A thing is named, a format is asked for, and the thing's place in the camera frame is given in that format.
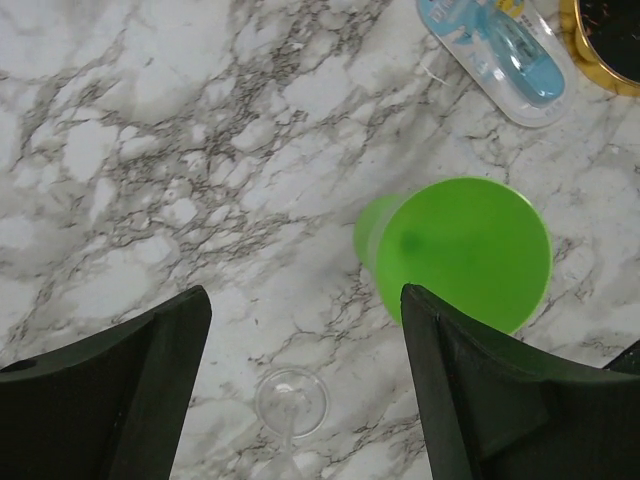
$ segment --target cup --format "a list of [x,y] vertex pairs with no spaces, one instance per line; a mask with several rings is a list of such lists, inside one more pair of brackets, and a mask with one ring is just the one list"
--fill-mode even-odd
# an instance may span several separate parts
[[398,324],[400,294],[422,285],[466,315],[511,334],[549,285],[549,233],[531,203],[506,185],[459,177],[362,211],[354,247]]

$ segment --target yellow label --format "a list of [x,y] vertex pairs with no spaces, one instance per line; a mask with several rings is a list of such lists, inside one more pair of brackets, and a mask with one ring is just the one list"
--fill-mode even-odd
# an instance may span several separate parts
[[498,0],[496,2],[496,8],[502,10],[510,17],[519,16],[524,10],[525,0]]

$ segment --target transparent disc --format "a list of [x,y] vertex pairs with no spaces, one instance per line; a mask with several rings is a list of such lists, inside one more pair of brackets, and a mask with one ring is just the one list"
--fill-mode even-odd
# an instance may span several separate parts
[[271,372],[258,386],[258,417],[276,435],[283,436],[289,424],[293,438],[309,435],[322,424],[328,410],[327,387],[316,375],[302,368],[287,367]]

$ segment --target clear plastic packaging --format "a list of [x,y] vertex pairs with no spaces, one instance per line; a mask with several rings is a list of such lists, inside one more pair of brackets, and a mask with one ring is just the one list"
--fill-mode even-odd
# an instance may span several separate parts
[[543,127],[575,96],[571,57],[530,0],[417,0],[425,25],[514,122]]

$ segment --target white marble table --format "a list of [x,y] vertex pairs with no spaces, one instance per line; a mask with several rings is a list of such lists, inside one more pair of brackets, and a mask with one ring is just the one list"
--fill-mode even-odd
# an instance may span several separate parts
[[0,130],[0,365],[210,294],[173,480],[270,458],[252,399],[282,364],[332,397],[308,478],[430,478],[402,333],[350,243],[381,193],[512,185],[556,249],[518,337],[600,366],[640,336],[638,103],[581,76],[566,118],[515,126],[412,0],[0,0]]

